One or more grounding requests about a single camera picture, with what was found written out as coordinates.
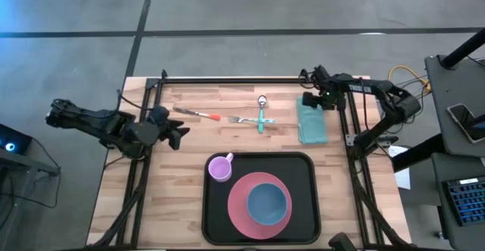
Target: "wooden table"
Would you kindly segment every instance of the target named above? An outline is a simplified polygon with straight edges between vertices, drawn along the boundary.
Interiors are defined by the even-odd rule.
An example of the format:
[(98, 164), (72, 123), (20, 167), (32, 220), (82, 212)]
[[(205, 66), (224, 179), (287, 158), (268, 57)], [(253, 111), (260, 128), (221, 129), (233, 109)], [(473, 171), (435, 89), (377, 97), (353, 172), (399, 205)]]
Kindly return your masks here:
[[(124, 95), (141, 105), (145, 82), (145, 77), (128, 78)], [(315, 167), (321, 235), (314, 243), (299, 248), (328, 248), (328, 240), (339, 232), (347, 233), (352, 242), (360, 246), (339, 114), (337, 111), (325, 112), (328, 144), (302, 145), (298, 138), (296, 98), (305, 91), (308, 90), (298, 84), (164, 85), (161, 105), (165, 108), (172, 110), (172, 107), (176, 106), (214, 113), (221, 115), (222, 119), (213, 121), (171, 111), (170, 118), (185, 121), (185, 125), (190, 127), (191, 131), (182, 139), (178, 151), (173, 151), (167, 142), (154, 146), (138, 247), (218, 248), (208, 243), (201, 232), (202, 181), (204, 165), (209, 156), (216, 152), (229, 151), (306, 153), (313, 160)], [(257, 98), (260, 95), (267, 96), (268, 103), (264, 116), (275, 119), (275, 125), (265, 125), (264, 133), (259, 134), (257, 125), (234, 124), (227, 120), (229, 115), (258, 117)], [(364, 128), (362, 94), (355, 94), (355, 102)], [(367, 103), (368, 122), (372, 127), (380, 117), (373, 96), (367, 96)], [(120, 109), (139, 115), (139, 110), (127, 103), (122, 103)], [(351, 122), (349, 108), (347, 112), (348, 120)], [(352, 125), (349, 125), (349, 129), (353, 132)], [(107, 162), (118, 157), (119, 152), (110, 152)], [(381, 155), (371, 155), (368, 163), (379, 210), (398, 235), (411, 242), (390, 160)], [(121, 160), (110, 165), (104, 172), (87, 243), (96, 242), (120, 212), (129, 166), (130, 161)], [(128, 220), (125, 236), (127, 240), (130, 239), (132, 220), (133, 216)], [(373, 236), (368, 212), (366, 220), (369, 234)]]

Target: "pink cup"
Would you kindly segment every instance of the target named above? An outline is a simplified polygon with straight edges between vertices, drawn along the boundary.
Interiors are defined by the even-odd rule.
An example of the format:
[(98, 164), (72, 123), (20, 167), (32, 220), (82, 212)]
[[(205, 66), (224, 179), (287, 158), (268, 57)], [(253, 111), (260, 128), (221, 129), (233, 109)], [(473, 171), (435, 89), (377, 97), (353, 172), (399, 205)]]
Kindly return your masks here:
[(218, 156), (211, 160), (209, 163), (209, 174), (217, 182), (225, 182), (229, 180), (233, 173), (230, 167), (230, 162), (233, 160), (234, 155), (229, 153), (226, 157)]

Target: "spoon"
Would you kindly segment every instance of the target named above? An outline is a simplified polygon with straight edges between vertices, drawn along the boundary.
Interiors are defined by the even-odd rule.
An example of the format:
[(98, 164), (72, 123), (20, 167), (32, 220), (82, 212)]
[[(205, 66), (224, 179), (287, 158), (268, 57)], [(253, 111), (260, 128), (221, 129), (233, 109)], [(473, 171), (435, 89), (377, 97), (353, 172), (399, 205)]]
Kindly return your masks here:
[[(264, 112), (263, 112), (263, 108), (264, 108), (264, 105), (266, 105), (266, 102), (268, 100), (266, 99), (266, 96), (259, 96), (258, 98), (258, 104), (259, 104), (259, 120), (262, 120), (264, 118)], [(264, 123), (259, 123), (258, 125), (258, 132), (259, 133), (262, 133), (263, 132), (263, 127), (264, 127)]]

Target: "concrete floor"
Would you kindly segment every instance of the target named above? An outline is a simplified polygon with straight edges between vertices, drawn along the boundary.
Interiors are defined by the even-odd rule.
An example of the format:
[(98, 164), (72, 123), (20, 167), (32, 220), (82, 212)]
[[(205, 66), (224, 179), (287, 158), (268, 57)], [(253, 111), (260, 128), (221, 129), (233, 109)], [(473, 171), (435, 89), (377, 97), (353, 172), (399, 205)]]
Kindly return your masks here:
[[(2, 32), (135, 31), (143, 0), (0, 0)], [(152, 0), (146, 30), (435, 28), (485, 26), (485, 0)], [(424, 74), (424, 57), (446, 54), (472, 33), (326, 36), (144, 38), (134, 75), (296, 75), (322, 64), (331, 73), (386, 79), (396, 64)], [(44, 122), (54, 98), (90, 109), (113, 108), (124, 82), (133, 38), (0, 39), (0, 123), (39, 139), (62, 167), (55, 209), (27, 205), (15, 250), (81, 247), (106, 155), (97, 140)], [(485, 56), (485, 48), (473, 57)], [(396, 72), (395, 83), (410, 79)], [(413, 146), (439, 131), (432, 98), (400, 133)], [(33, 198), (52, 201), (55, 181)], [(413, 242), (433, 238), (430, 206), (405, 204)], [(422, 216), (427, 225), (418, 225)]]

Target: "black cable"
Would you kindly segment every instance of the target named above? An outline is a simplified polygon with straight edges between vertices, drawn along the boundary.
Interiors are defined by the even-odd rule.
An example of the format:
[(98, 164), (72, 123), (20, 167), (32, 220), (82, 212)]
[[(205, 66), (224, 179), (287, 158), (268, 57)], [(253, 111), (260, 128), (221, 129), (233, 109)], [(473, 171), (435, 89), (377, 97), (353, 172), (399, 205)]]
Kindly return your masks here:
[(3, 220), (2, 224), (0, 224), (0, 231), (2, 228), (5, 226), (5, 224), (8, 221), (8, 218), (10, 218), (10, 215), (12, 214), (12, 211), (14, 210), (15, 207), (15, 200), (14, 200), (14, 180), (12, 179), (12, 175), (10, 174), (10, 171), (7, 171), (8, 178), (10, 179), (10, 209), (8, 210), (7, 215), (5, 216), (5, 219)]
[(485, 64), (482, 64), (481, 62), (477, 61), (476, 59), (470, 57), (470, 56), (467, 56), (468, 58), (470, 58), (472, 61), (474, 61), (476, 64), (479, 64), (480, 66), (483, 66), (485, 67)]
[(416, 115), (413, 115), (411, 121), (404, 121), (404, 124), (413, 124), (416, 120)]
[(367, 123), (367, 104), (365, 102), (365, 90), (364, 90), (364, 81), (362, 78), (360, 78), (361, 80), (361, 86), (362, 86), (362, 95), (364, 97), (364, 122), (365, 122), (365, 128), (367, 130), (369, 130), (369, 125)]
[(381, 149), (384, 152), (387, 158), (389, 158), (391, 161), (393, 160), (393, 157), (379, 143), (376, 142), (376, 145), (379, 147), (379, 149)]
[(142, 108), (142, 106), (139, 106), (139, 105), (131, 102), (130, 100), (126, 99), (123, 95), (121, 95), (121, 91), (119, 89), (116, 90), (116, 93), (118, 93), (118, 96), (120, 97), (120, 99), (123, 99), (128, 104), (130, 104), (130, 105), (132, 105), (134, 107), (137, 107), (140, 110), (143, 110), (143, 111), (152, 111), (153, 110), (153, 108)]
[(408, 82), (406, 83), (405, 85), (401, 86), (401, 89), (405, 89), (407, 86), (413, 84), (413, 83), (417, 83), (417, 82), (421, 82), (420, 79), (416, 78), (415, 80), (411, 81), (411, 82)]
[(308, 75), (309, 74), (312, 74), (313, 72), (307, 73), (306, 76), (304, 76), (302, 74), (298, 75), (298, 84), (301, 87), (305, 88), (305, 89), (313, 89), (313, 88), (315, 88), (315, 84), (314, 83), (311, 86), (305, 86), (305, 85), (303, 85), (302, 78), (301, 78), (301, 77), (304, 77), (304, 79), (306, 80), (306, 78), (308, 77)]
[(424, 97), (425, 97), (424, 90), (425, 89), (426, 89), (426, 85), (423, 85), (423, 88), (421, 89), (421, 110), (417, 114), (414, 115), (415, 118), (424, 111)]
[(107, 168), (109, 165), (114, 164), (115, 162), (118, 162), (118, 161), (120, 161), (120, 160), (121, 160), (121, 159), (123, 159), (123, 158), (125, 158), (125, 157), (124, 157), (124, 156), (121, 156), (120, 158), (116, 158), (115, 160), (113, 160), (113, 161), (111, 161), (111, 162), (107, 163), (107, 164), (105, 165), (105, 167), (103, 168), (103, 170), (105, 170), (105, 169), (106, 169), (106, 168)]
[[(37, 138), (35, 137), (32, 137), (32, 139), (34, 141), (37, 142), (37, 144), (39, 144), (39, 146), (42, 148), (42, 150), (44, 151), (44, 153), (47, 155), (47, 157), (49, 157), (49, 159), (51, 159), (52, 163), (54, 163), (55, 167), (58, 169), (58, 173), (55, 175), (55, 176), (59, 176), (59, 180), (58, 180), (58, 187), (57, 187), (57, 190), (55, 191), (55, 201), (54, 201), (54, 205), (53, 206), (50, 206), (50, 205), (47, 205), (43, 202), (39, 202), (39, 201), (36, 201), (34, 199), (30, 199), (30, 198), (26, 198), (26, 197), (23, 197), (23, 196), (19, 196), (19, 195), (16, 195), (14, 193), (0, 193), (0, 195), (2, 196), (12, 196), (12, 197), (15, 197), (15, 198), (18, 198), (18, 199), (24, 199), (26, 201), (29, 201), (29, 202), (33, 202), (33, 203), (36, 203), (38, 205), (41, 205), (41, 206), (45, 206), (46, 208), (50, 208), (50, 209), (53, 209), (54, 207), (57, 206), (58, 204), (58, 196), (59, 196), (59, 188), (61, 187), (61, 167), (58, 165), (58, 163), (51, 157), (51, 155), (47, 152), (47, 150), (45, 149), (44, 145), (42, 145), (40, 143), (40, 141), (37, 140)], [(37, 181), (43, 179), (44, 177), (34, 181), (34, 185)]]
[(399, 129), (397, 129), (397, 131), (386, 130), (386, 133), (390, 133), (390, 134), (399, 133), (402, 130), (403, 127), (404, 127), (404, 123), (401, 123), (400, 127), (399, 127)]
[(422, 78), (422, 77), (427, 77), (427, 74), (424, 74), (424, 75), (422, 75), (422, 76), (415, 77), (415, 78), (412, 78), (412, 79), (410, 79), (410, 80), (406, 80), (406, 81), (403, 81), (403, 82), (401, 82), (401, 83), (397, 83), (397, 84), (394, 84), (394, 85), (398, 86), (398, 85), (401, 85), (401, 84), (404, 84), (404, 83), (408, 83), (408, 82), (413, 81), (413, 80), (418, 80), (418, 79), (420, 79), (420, 78)]
[(363, 167), (362, 167), (362, 160), (359, 159), (359, 161), (361, 162), (361, 169), (355, 173), (356, 175), (358, 175), (359, 173), (361, 173), (362, 172), (362, 169), (363, 169)]
[(47, 155), (49, 159), (51, 159), (52, 163), (54, 163), (55, 167), (58, 169), (58, 173), (56, 175), (59, 175), (61, 173), (61, 167), (59, 167), (58, 163), (52, 158), (52, 156), (47, 152), (47, 149), (45, 149), (44, 145), (40, 143), (40, 141), (37, 140), (37, 138), (32, 137), (34, 141), (36, 141), (37, 144), (41, 147), (41, 149), (44, 151), (44, 153)]

